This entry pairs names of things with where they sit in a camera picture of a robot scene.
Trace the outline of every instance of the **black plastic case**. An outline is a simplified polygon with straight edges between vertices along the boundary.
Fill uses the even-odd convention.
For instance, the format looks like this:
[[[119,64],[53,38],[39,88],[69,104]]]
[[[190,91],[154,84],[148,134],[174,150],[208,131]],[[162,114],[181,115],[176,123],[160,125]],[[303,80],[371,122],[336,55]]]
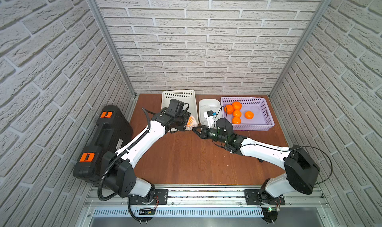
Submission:
[[[88,146],[82,149],[73,170],[73,175],[89,183],[98,185],[102,157],[107,151],[116,152],[118,140],[123,140],[122,147],[131,141],[133,129],[115,105],[102,109],[97,120],[97,129]]]

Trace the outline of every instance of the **wooden table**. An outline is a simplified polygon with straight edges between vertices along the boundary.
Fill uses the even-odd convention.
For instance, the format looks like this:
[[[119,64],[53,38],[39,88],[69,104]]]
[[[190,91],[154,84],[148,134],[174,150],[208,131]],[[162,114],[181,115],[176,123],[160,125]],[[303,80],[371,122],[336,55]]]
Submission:
[[[196,95],[196,104],[202,99],[217,99],[223,95]],[[275,122],[269,131],[235,131],[252,139],[276,146],[288,146],[279,121],[270,105]],[[133,137],[147,125],[141,107],[159,112],[161,94],[140,94],[130,124]],[[265,179],[276,177],[285,171],[256,158],[230,154],[212,143],[200,139],[194,132],[167,133],[154,143],[142,156],[135,169],[137,177],[155,184],[210,184],[210,185],[261,185]]]

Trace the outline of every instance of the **white basket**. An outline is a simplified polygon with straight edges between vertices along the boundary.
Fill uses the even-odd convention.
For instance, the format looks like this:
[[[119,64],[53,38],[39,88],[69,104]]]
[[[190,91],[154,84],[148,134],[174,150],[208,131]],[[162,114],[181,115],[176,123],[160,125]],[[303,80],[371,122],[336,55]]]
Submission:
[[[204,112],[209,110],[214,111],[215,113],[219,113],[217,119],[223,117],[223,109],[220,110],[220,102],[216,99],[202,99],[199,101],[199,120],[200,124],[208,126],[207,119],[203,116]]]
[[[198,109],[196,106],[195,91],[193,89],[163,91],[162,92],[162,107],[161,108],[168,107],[171,99],[176,99],[176,100],[182,101],[184,103],[188,103],[188,105],[189,105],[188,112],[190,112],[191,115],[194,116],[196,122],[199,123]]]

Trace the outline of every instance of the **brick wall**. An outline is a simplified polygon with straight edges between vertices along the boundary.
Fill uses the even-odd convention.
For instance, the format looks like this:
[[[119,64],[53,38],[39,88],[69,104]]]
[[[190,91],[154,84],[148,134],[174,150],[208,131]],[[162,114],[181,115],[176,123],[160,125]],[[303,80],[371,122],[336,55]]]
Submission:
[[[138,93],[269,94],[320,0],[97,0]]]
[[[342,226],[382,224],[381,34],[382,0],[332,0],[272,99],[290,144],[330,153],[320,187]]]
[[[85,0],[0,1],[0,226],[73,226],[79,152],[131,97]]]

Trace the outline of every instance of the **plastic basket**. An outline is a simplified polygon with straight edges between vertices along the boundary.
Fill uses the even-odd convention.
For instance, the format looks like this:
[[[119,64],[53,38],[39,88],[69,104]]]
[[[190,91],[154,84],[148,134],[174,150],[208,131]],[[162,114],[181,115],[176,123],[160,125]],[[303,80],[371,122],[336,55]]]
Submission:
[[[208,126],[207,119],[203,116],[204,112],[212,110],[219,113],[217,119],[223,117],[223,110],[220,110],[220,102],[216,99],[202,99],[199,101],[199,120],[200,124]]]
[[[171,99],[176,99],[184,103],[189,104],[188,112],[194,116],[197,123],[198,119],[198,109],[196,106],[195,91],[193,89],[188,90],[173,90],[173,91],[163,91],[162,92],[162,108],[168,107]]]
[[[252,130],[252,131],[268,131],[275,125],[267,101],[262,97],[222,97],[222,106],[240,102],[241,107],[241,124],[233,124],[234,130]],[[246,119],[244,114],[246,111],[253,112],[252,119]],[[227,115],[229,122],[232,122],[232,114]]]

